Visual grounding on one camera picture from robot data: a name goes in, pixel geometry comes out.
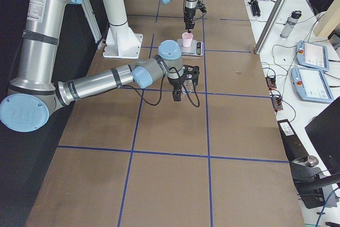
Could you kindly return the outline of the pink cup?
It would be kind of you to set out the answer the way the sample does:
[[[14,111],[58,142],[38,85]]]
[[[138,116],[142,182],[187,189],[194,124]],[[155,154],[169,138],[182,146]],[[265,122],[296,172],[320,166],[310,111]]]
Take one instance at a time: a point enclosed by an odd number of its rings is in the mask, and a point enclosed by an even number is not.
[[[182,46],[188,48],[191,46],[193,41],[193,34],[191,32],[182,33]]]

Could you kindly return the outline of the clear glass sauce bottle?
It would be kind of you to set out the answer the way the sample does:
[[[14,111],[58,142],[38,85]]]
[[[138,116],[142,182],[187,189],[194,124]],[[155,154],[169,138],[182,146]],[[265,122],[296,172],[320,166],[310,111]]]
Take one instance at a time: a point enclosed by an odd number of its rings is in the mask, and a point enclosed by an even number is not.
[[[193,92],[193,82],[192,82],[191,74],[188,74],[186,76],[185,81],[181,85],[181,90],[182,90],[182,93],[187,94],[187,95]]]

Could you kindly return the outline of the silver kitchen scale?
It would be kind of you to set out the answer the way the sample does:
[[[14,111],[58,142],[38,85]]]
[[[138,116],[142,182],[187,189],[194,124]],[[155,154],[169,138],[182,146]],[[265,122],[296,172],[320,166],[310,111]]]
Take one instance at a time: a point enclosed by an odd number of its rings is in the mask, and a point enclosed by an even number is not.
[[[193,40],[190,47],[184,47],[182,39],[178,39],[182,55],[185,56],[202,56],[204,54],[205,45],[202,41]]]

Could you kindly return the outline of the black folded tripod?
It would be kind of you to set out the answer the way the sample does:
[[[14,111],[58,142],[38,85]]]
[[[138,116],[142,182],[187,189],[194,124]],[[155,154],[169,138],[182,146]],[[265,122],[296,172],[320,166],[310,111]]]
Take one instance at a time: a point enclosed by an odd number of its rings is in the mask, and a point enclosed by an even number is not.
[[[250,0],[248,3],[251,6],[252,15],[260,17],[261,16],[261,11],[260,11],[260,7],[259,7],[259,4],[258,4],[258,1],[257,0]]]

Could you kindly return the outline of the brown paper table cover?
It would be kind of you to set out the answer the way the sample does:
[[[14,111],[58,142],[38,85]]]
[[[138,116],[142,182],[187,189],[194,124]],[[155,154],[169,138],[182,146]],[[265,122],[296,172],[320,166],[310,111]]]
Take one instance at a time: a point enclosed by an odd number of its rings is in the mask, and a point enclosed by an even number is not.
[[[202,0],[200,107],[155,82],[75,103],[26,226],[304,226],[244,0]]]

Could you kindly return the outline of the orange black circuit board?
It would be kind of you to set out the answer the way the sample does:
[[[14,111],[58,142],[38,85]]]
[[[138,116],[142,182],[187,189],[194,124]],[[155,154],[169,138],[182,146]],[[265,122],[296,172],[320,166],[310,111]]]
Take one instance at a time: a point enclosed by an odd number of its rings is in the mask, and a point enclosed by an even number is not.
[[[265,77],[265,79],[266,79],[266,84],[269,90],[273,90],[277,88],[276,79],[274,77],[267,76]]]

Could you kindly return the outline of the clear water bottle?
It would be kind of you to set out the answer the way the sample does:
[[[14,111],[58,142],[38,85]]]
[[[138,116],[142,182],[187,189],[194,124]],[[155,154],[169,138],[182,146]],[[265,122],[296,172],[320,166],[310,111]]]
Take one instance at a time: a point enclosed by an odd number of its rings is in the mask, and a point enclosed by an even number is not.
[[[292,30],[294,29],[295,25],[297,24],[298,20],[302,16],[302,11],[295,10],[291,13],[291,15],[287,18],[283,30],[280,33],[281,38],[288,38],[291,34]]]

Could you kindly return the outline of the upper teach pendant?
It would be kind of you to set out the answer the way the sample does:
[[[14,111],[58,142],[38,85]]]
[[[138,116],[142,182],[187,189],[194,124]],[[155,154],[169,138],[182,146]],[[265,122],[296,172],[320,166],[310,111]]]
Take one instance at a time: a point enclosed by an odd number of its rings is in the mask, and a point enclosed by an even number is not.
[[[296,46],[296,59],[299,65],[329,71],[327,47],[307,41],[299,41]]]

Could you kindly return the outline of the teach pendant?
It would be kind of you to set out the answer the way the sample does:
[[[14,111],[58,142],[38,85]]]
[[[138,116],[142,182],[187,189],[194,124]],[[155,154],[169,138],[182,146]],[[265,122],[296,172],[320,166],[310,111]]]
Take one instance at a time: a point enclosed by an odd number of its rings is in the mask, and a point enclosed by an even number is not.
[[[291,77],[295,91],[302,101],[329,104],[334,100],[322,70],[293,67]]]
[[[327,47],[307,41],[299,41],[296,46],[296,59],[299,65],[329,71]]]

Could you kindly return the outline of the black box with label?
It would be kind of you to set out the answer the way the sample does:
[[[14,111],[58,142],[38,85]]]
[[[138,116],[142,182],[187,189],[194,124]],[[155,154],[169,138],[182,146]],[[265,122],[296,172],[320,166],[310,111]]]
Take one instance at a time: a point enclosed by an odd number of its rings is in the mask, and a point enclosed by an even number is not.
[[[309,156],[288,119],[277,121],[287,159],[292,162]]]

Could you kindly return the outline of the lower teach pendant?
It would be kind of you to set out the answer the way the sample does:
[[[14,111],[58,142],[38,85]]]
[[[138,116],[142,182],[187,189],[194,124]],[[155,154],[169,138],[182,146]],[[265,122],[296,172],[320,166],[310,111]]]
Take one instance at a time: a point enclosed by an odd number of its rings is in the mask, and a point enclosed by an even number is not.
[[[293,67],[291,77],[295,91],[302,101],[329,104],[334,100],[322,70]]]

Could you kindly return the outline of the black computer monitor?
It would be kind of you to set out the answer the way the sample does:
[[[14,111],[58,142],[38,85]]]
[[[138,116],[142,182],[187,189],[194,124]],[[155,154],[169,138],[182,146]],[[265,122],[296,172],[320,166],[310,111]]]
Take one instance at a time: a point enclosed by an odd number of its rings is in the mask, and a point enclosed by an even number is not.
[[[339,109],[337,98],[305,127],[311,143],[331,174],[339,172]]]

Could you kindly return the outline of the black monitor stand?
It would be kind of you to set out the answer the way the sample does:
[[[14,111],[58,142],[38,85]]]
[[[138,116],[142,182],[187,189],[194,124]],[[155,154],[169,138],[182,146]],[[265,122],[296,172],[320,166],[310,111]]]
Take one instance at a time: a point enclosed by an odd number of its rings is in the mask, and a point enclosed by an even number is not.
[[[307,209],[324,206],[333,190],[333,184],[339,183],[339,170],[326,176],[324,171],[317,167],[318,163],[318,159],[312,155],[290,162],[297,195]]]

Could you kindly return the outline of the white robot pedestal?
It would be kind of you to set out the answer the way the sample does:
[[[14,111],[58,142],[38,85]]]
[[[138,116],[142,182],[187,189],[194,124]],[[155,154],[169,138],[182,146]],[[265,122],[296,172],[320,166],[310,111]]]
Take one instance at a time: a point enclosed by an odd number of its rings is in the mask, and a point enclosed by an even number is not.
[[[129,27],[124,0],[103,0],[109,30],[103,56],[108,58],[138,59],[142,34]]]

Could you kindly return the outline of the aluminium frame post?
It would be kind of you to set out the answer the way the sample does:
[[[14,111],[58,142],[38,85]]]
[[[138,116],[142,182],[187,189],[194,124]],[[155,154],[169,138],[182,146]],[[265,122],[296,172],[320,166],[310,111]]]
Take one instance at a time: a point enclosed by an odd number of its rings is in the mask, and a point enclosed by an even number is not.
[[[281,10],[283,9],[285,3],[287,0],[276,0],[276,3],[274,4],[274,7],[269,15],[269,18],[265,24],[265,27],[259,37],[259,40],[255,46],[254,53],[256,55],[259,55],[261,51],[263,50],[266,41],[269,39],[270,33],[273,30],[277,19],[281,13]]]

